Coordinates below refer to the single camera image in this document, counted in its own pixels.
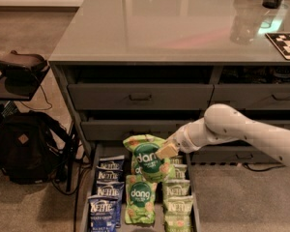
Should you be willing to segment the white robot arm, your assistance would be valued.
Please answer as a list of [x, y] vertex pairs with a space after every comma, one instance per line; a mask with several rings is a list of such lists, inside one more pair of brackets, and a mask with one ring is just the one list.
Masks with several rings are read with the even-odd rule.
[[235, 108], [216, 103], [201, 119], [189, 122], [171, 134], [156, 151], [160, 159], [191, 153], [207, 145], [243, 140], [290, 168], [290, 130], [249, 119]]

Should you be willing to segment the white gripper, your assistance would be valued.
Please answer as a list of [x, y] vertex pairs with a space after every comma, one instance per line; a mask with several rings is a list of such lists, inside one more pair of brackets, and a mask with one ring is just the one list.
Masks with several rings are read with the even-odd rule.
[[156, 156], [160, 160], [176, 157], [179, 151], [188, 154], [197, 150], [197, 147], [189, 138], [187, 126], [181, 126], [170, 138], [156, 151]]

